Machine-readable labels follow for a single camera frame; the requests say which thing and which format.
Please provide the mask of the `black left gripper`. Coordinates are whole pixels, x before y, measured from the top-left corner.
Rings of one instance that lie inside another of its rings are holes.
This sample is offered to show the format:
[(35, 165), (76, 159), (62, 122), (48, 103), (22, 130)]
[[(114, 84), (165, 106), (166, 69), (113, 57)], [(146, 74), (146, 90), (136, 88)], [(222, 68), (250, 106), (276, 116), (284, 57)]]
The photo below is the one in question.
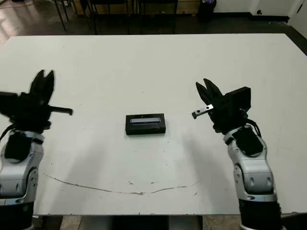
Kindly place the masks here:
[(52, 112), (73, 115), (71, 108), (49, 104), (54, 91), (54, 70), (45, 77), (44, 73), (39, 71), (31, 83), (30, 93), (21, 93), (14, 102), (10, 121), (17, 130), (43, 133), (51, 127)]

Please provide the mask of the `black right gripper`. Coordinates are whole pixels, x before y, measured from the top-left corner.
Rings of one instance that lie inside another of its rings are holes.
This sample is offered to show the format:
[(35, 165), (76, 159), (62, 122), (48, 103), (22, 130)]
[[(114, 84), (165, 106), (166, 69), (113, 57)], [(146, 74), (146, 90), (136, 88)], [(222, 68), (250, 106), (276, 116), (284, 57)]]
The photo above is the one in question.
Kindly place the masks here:
[(206, 104), (202, 109), (192, 112), (195, 119), (208, 114), (213, 122), (213, 129), (217, 133), (226, 134), (242, 127), (247, 119), (247, 96), (241, 94), (225, 94), (209, 79), (203, 79), (205, 86), (196, 83), (200, 98)]

